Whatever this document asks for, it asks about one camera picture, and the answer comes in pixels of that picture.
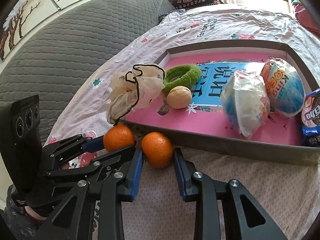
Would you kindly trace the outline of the left hand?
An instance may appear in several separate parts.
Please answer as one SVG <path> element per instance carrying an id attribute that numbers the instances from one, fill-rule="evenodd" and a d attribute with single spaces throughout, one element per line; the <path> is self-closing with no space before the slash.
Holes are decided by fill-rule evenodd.
<path id="1" fill-rule="evenodd" d="M 43 223 L 47 218 L 43 217 L 41 215 L 39 215 L 38 213 L 36 213 L 31 207 L 29 206 L 25 206 L 24 207 L 26 214 L 32 218 L 33 220 L 39 222 L 39 223 Z"/>

